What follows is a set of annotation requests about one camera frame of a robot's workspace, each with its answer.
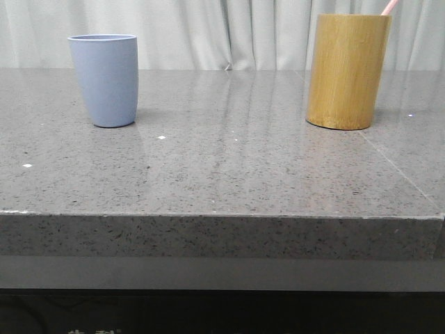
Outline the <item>blue plastic cup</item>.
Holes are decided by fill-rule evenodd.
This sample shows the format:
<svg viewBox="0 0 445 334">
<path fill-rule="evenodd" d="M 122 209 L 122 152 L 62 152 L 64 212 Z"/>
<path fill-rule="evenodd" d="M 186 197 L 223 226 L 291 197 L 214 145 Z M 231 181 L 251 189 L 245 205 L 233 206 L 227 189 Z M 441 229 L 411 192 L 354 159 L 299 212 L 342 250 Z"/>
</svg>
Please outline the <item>blue plastic cup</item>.
<svg viewBox="0 0 445 334">
<path fill-rule="evenodd" d="M 68 38 L 74 69 L 93 125 L 123 127 L 138 108 L 138 41 L 134 35 Z"/>
</svg>

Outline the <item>white pleated curtain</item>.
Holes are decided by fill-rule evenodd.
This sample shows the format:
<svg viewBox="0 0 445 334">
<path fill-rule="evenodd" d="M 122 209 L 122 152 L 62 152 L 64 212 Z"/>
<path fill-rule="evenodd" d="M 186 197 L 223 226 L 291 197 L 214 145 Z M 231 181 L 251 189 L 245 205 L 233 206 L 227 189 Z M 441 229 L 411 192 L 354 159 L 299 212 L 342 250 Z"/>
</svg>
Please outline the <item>white pleated curtain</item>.
<svg viewBox="0 0 445 334">
<path fill-rule="evenodd" d="M 321 13 L 385 1 L 2 1 L 2 67 L 70 67 L 68 38 L 131 34 L 147 70 L 307 70 Z"/>
</svg>

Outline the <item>bamboo wooden cylinder holder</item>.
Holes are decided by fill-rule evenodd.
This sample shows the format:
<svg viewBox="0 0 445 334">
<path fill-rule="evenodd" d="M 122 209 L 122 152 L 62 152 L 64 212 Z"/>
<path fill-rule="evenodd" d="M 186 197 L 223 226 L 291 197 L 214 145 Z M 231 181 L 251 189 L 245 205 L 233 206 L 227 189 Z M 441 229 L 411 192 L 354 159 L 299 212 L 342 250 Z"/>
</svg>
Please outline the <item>bamboo wooden cylinder holder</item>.
<svg viewBox="0 0 445 334">
<path fill-rule="evenodd" d="M 388 15 L 318 16 L 307 122 L 338 130 L 371 126 L 390 25 Z"/>
</svg>

